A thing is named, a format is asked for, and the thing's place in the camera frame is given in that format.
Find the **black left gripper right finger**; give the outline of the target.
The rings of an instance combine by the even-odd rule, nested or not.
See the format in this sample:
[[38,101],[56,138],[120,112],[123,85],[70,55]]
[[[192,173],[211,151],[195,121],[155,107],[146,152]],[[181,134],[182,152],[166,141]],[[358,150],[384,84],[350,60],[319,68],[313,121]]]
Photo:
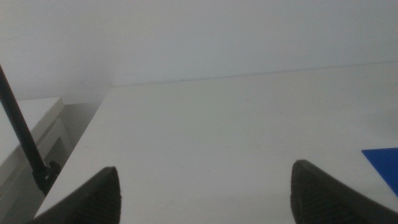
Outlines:
[[306,160],[292,166],[290,207],[296,223],[397,224],[397,212]]

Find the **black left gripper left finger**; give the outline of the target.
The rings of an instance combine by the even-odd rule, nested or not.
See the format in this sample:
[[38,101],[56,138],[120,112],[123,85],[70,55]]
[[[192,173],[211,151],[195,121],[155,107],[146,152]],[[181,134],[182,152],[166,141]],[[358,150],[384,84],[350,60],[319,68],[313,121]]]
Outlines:
[[121,189],[115,167],[105,167],[30,224],[118,224]]

